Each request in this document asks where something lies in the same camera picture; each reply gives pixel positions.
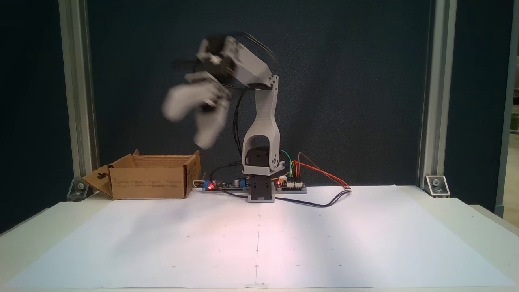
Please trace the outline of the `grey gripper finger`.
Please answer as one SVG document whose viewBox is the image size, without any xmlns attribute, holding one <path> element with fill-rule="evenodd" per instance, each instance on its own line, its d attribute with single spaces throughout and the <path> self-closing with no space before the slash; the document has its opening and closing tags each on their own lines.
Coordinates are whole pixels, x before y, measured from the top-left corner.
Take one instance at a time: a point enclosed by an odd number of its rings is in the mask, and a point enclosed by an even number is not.
<svg viewBox="0 0 519 292">
<path fill-rule="evenodd" d="M 196 133 L 194 143 L 200 148 L 211 148 L 225 127 L 229 112 L 229 101 L 220 101 L 215 105 L 204 102 L 195 111 Z"/>
<path fill-rule="evenodd" d="M 167 91 L 162 103 L 162 115 L 171 122 L 183 120 L 193 110 L 215 111 L 219 89 L 211 82 L 181 84 Z"/>
</svg>

